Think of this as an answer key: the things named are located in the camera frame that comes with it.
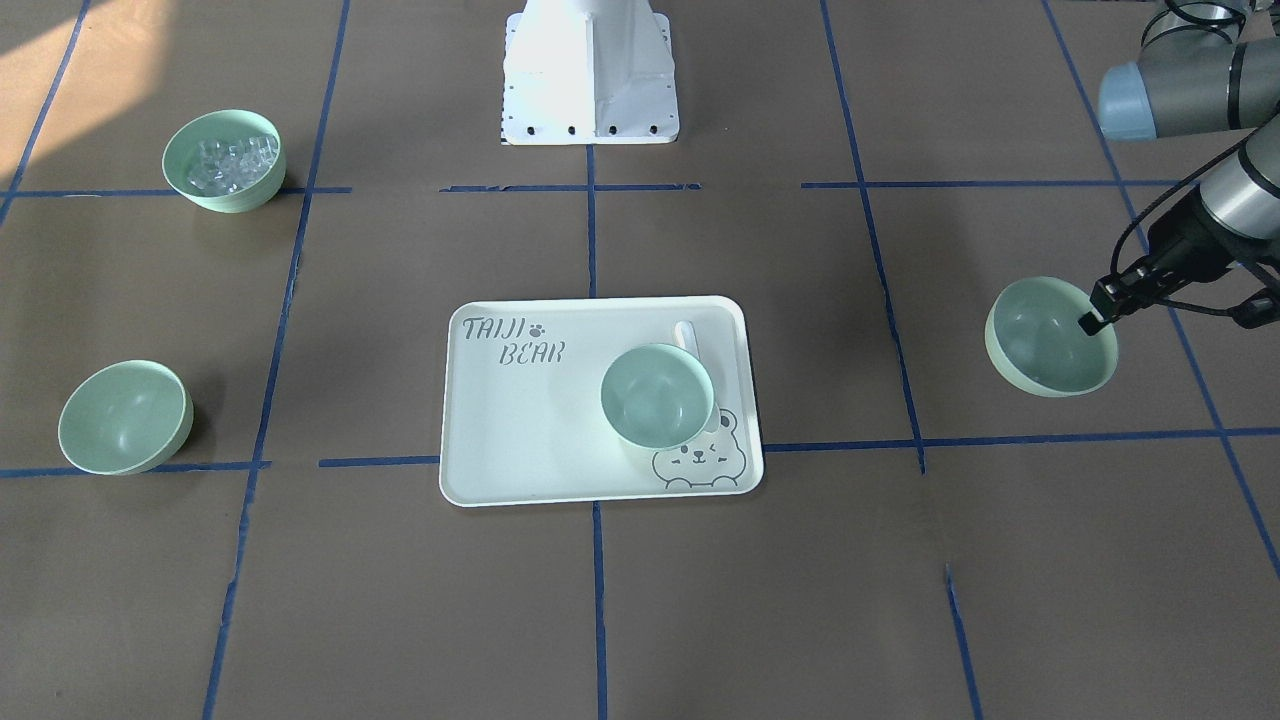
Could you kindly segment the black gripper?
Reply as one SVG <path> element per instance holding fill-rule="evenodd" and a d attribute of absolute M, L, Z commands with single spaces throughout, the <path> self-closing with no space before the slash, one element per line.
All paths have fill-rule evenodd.
<path fill-rule="evenodd" d="M 1206 307 L 1171 300 L 1190 283 L 1208 284 L 1221 279 L 1233 265 L 1244 266 L 1260 279 L 1260 240 L 1236 233 L 1206 209 L 1201 192 L 1184 195 L 1172 209 L 1161 215 L 1148 232 L 1149 251 L 1125 269 L 1119 268 L 1128 237 L 1140 224 L 1139 219 L 1121 232 L 1108 264 L 1108 274 L 1100 278 L 1091 291 L 1089 311 L 1078 318 L 1085 336 L 1097 336 L 1105 322 L 1117 322 L 1142 309 L 1160 305 L 1211 316 L 1229 316 L 1234 322 L 1260 319 L 1260 293 L 1253 293 L 1231 307 Z"/>

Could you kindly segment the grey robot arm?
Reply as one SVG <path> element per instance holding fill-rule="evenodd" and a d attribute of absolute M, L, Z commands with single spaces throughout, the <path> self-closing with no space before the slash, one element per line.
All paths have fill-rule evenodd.
<path fill-rule="evenodd" d="M 1240 129 L 1244 137 L 1144 209 L 1149 250 L 1108 273 L 1091 291 L 1079 324 L 1098 334 L 1155 305 L 1171 307 L 1189 284 L 1208 284 L 1239 266 L 1260 284 L 1219 307 L 1236 325 L 1277 320 L 1279 118 L 1277 40 L 1245 41 L 1262 1 L 1165 1 L 1148 20 L 1135 61 L 1112 67 L 1098 96 L 1106 140 L 1144 142 Z"/>

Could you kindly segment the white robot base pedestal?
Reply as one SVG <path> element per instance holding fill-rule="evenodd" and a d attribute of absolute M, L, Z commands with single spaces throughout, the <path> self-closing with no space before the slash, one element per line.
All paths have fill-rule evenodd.
<path fill-rule="evenodd" d="M 669 18 L 649 1 L 527 1 L 504 31 L 500 141 L 672 143 L 681 131 Z"/>

